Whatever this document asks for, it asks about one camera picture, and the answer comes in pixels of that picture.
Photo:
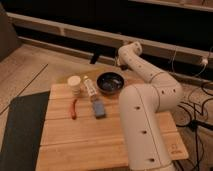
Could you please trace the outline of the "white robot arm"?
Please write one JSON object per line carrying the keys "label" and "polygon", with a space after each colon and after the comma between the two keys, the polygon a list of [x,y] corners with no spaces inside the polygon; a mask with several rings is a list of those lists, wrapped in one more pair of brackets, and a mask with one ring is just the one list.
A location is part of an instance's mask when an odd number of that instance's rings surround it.
{"label": "white robot arm", "polygon": [[144,80],[143,84],[125,87],[119,95],[129,167],[133,171],[175,171],[156,113],[170,110],[181,101],[182,86],[168,72],[142,59],[141,54],[139,42],[118,50],[119,61]]}

